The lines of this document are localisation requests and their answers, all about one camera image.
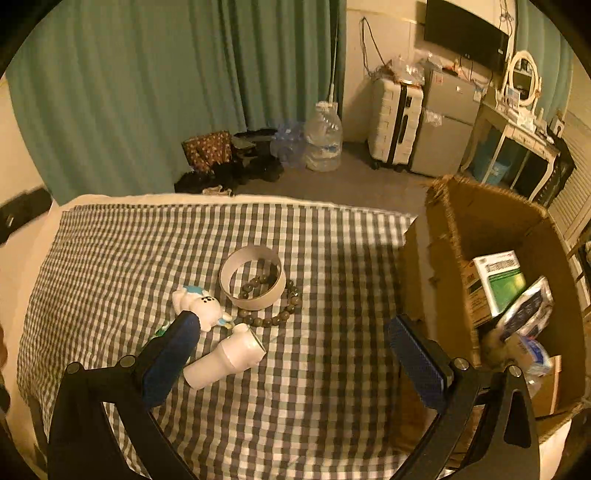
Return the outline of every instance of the drawer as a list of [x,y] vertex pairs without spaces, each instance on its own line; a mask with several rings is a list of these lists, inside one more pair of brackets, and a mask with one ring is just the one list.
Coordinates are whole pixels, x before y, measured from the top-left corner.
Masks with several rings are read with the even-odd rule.
[[544,146],[542,144],[539,144],[538,142],[535,143],[534,145],[534,152],[539,155],[540,157],[542,157],[545,160],[548,160],[548,155],[546,153],[546,149],[544,148]]
[[517,143],[523,145],[525,148],[534,148],[536,145],[536,141],[530,138],[528,135],[523,133],[522,131],[515,129],[513,131],[512,139],[515,140]]

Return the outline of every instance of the teal curtain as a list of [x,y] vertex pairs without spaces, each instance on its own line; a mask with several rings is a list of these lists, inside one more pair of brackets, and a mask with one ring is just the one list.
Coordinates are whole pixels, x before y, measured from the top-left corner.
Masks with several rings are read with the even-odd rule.
[[558,28],[529,0],[517,0],[515,49],[528,50],[538,67],[542,95],[537,108],[544,108],[549,122],[560,109],[564,112],[572,77],[573,50]]
[[344,0],[63,0],[7,70],[25,144],[61,204],[174,191],[181,142],[305,120],[326,99]]

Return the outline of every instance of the tape roll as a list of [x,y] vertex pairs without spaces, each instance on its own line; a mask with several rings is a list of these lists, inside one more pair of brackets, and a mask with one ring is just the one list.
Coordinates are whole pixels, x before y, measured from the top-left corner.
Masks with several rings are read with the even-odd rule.
[[[269,287],[263,294],[253,299],[239,299],[230,294],[230,280],[236,271],[244,264],[257,260],[267,260],[275,265],[277,269],[277,280]],[[285,290],[285,272],[281,259],[274,250],[263,247],[262,245],[248,245],[239,250],[236,250],[230,255],[222,264],[219,274],[219,282],[224,294],[230,301],[238,308],[255,312],[257,310],[264,310],[273,305],[281,298]]]

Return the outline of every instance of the checkered bedsheet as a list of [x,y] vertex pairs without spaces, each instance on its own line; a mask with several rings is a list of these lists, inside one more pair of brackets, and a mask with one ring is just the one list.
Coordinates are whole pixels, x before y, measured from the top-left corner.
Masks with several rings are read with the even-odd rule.
[[[389,478],[398,466],[391,418],[397,364],[386,323],[399,304],[398,249],[412,218],[326,205],[89,205],[63,214],[31,295],[18,358],[24,398],[49,425],[66,365],[114,365],[174,316],[183,284],[212,292],[235,249],[275,249],[303,307],[284,326],[256,329],[256,368],[200,391],[182,377],[154,410],[201,479]],[[235,288],[252,277],[245,267]],[[278,302],[259,316],[278,314]],[[191,360],[227,335],[203,334]],[[108,407],[131,468],[146,474]]]

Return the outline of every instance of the black tv screen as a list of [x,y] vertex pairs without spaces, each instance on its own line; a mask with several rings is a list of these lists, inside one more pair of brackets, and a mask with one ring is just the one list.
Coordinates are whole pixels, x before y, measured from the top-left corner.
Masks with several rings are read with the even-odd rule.
[[509,35],[445,0],[427,0],[425,40],[502,73]]

